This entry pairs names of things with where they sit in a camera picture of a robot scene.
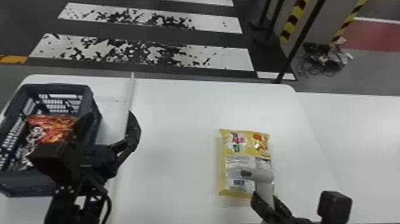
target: yellow and black striped pole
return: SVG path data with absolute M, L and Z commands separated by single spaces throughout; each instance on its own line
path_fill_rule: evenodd
M 282 33 L 280 34 L 281 43 L 289 43 L 290 36 L 296 30 L 299 20 L 304 15 L 304 9 L 311 0 L 296 0 L 293 6 L 292 13 L 290 14 Z
M 351 22 L 354 20 L 354 18 L 357 16 L 358 12 L 360 9 L 363 7 L 363 5 L 367 2 L 367 0 L 358 0 L 357 3 L 354 5 L 353 10 L 351 11 L 350 15 L 348 15 L 343 22 L 343 25 L 340 27 L 340 29 L 335 33 L 335 36 L 333 37 L 330 46 L 335 45 L 336 41 L 340 39 L 340 37 L 345 33 L 346 29 L 348 26 L 350 26 Z
M 27 59 L 25 56 L 0 55 L 0 63 L 24 64 Z

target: yellow snack bag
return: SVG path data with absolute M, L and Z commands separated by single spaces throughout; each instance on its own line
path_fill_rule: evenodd
M 271 165 L 268 150 L 270 135 L 247 130 L 220 129 L 223 151 L 220 160 L 220 192 L 239 198 L 251 198 L 254 181 L 241 177 L 241 168 L 267 169 Z

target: white painted stripe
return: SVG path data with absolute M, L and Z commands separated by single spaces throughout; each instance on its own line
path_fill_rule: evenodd
M 232 0 L 162 0 L 162 1 L 190 2 L 190 3 L 200 3 L 200 4 L 208 4 L 208 5 L 233 6 Z
M 238 18 L 218 15 L 68 3 L 58 16 L 63 20 L 175 27 L 224 33 L 242 33 Z
M 47 33 L 29 55 L 39 58 L 254 71 L 247 49 L 127 41 Z
M 400 25 L 400 21 L 398 21 L 398 20 L 384 20 L 382 18 L 355 17 L 354 20 L 367 21 L 367 22 L 373 22 L 373 23 L 389 23 L 389 24 Z
M 278 77 L 278 72 L 269 72 L 269 71 L 258 71 L 257 76 L 259 79 L 276 79 Z M 296 80 L 293 73 L 285 73 L 283 80 Z

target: cylindrical post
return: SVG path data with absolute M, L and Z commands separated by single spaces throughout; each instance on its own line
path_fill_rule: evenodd
M 258 20 L 258 26 L 260 27 L 264 25 L 265 19 L 267 17 L 267 12 L 270 9 L 271 1 L 272 0 L 265 0 L 265 6 L 262 9 L 260 19 Z
M 311 26 L 313 25 L 315 19 L 317 18 L 318 14 L 320 13 L 322 7 L 324 6 L 326 0 L 318 0 L 317 4 L 315 5 L 314 9 L 312 10 L 312 13 L 305 23 L 305 26 L 303 30 L 300 33 L 299 38 L 297 39 L 295 46 L 293 46 L 292 50 L 290 51 L 289 56 L 287 57 L 278 77 L 272 81 L 274 84 L 280 84 L 283 77 L 285 76 L 286 69 L 290 66 L 292 63 L 293 59 L 295 58 L 301 44 L 303 43 L 308 31 L 310 31 Z
M 276 24 L 276 21 L 278 20 L 278 16 L 280 14 L 280 10 L 282 10 L 282 6 L 283 6 L 284 2 L 285 2 L 285 0 L 279 0 L 277 5 L 276 5 L 274 14 L 272 15 L 270 26 L 268 27 L 268 30 L 267 30 L 267 35 L 266 35 L 267 36 L 267 40 L 270 39 L 271 35 L 274 33 L 275 24 Z

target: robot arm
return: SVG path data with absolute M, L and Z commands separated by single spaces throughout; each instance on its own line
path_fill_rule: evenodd
M 139 123 L 129 112 L 125 138 L 115 144 L 95 145 L 88 150 L 90 153 L 79 154 L 76 153 L 79 146 L 70 142 L 61 149 L 66 153 L 59 153 L 57 157 L 49 157 L 40 150 L 31 154 L 32 163 L 58 185 L 44 224 L 99 224 L 103 206 L 107 204 L 102 221 L 105 224 L 112 205 L 104 185 L 117 175 L 118 168 L 135 151 L 140 134 Z M 83 208 L 75 205 L 79 196 L 86 197 Z

